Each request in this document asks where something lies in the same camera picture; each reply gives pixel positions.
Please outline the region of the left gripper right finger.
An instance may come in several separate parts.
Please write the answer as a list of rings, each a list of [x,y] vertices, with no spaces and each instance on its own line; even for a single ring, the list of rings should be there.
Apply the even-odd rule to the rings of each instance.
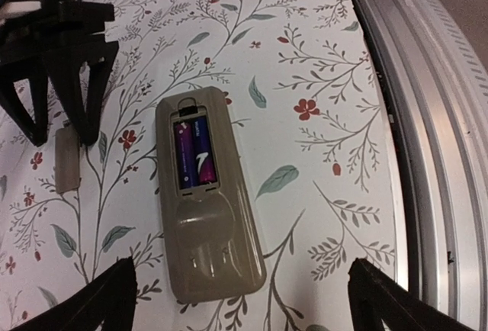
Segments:
[[[469,329],[412,296],[367,259],[353,261],[348,274],[348,299],[355,330]]]

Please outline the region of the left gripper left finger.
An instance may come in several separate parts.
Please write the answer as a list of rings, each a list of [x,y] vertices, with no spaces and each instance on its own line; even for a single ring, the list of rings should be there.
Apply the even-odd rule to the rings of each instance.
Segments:
[[[16,330],[131,330],[136,309],[136,270],[122,258],[69,299]]]

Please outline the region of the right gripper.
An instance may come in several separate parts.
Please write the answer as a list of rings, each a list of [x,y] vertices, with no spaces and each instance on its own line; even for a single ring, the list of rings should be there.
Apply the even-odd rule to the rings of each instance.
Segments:
[[[1,0],[1,66],[37,58],[86,146],[98,141],[104,94],[119,43],[106,42],[114,6],[85,0]],[[1,68],[1,107],[35,146],[47,141],[48,76],[37,67]],[[30,105],[17,91],[27,82]]]

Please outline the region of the beige battery cover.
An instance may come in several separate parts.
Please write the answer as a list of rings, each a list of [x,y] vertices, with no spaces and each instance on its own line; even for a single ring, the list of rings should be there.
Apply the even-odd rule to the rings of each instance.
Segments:
[[[80,187],[81,141],[74,126],[64,121],[55,134],[54,181],[57,194],[65,194]]]

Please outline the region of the beige remote control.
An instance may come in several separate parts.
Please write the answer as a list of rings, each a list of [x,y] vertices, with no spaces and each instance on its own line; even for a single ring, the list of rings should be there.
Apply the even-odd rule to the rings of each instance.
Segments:
[[[207,118],[217,181],[181,189],[174,125]],[[166,260],[182,303],[251,294],[266,269],[225,94],[206,87],[163,98],[156,108],[156,156]]]

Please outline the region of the purple battery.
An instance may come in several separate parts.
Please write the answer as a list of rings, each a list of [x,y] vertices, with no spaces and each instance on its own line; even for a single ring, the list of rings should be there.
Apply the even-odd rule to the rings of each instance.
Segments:
[[[198,183],[194,155],[193,130],[188,122],[174,125],[175,148],[178,161],[178,177],[181,189],[193,188]]]
[[[197,164],[197,175],[201,185],[217,181],[214,167],[210,133],[205,116],[196,117],[193,123],[194,152]]]

